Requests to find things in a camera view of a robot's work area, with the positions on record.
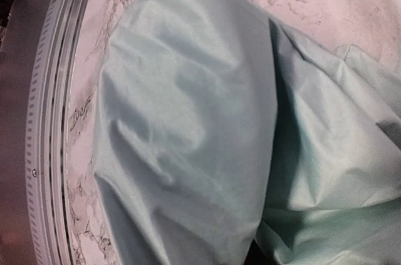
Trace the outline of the mint green folding umbrella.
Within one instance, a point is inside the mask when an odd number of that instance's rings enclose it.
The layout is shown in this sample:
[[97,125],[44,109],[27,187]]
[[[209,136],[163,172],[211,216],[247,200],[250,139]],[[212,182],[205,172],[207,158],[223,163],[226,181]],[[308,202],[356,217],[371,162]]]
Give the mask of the mint green folding umbrella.
[[399,264],[400,74],[247,0],[134,0],[93,171],[121,264]]

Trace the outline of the front aluminium rail base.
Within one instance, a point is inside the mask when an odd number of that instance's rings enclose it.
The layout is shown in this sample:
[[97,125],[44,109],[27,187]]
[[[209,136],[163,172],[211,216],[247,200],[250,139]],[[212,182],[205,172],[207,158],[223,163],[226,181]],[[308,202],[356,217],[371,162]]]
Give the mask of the front aluminium rail base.
[[73,264],[67,187],[68,109],[88,0],[50,0],[28,96],[25,184],[37,264]]

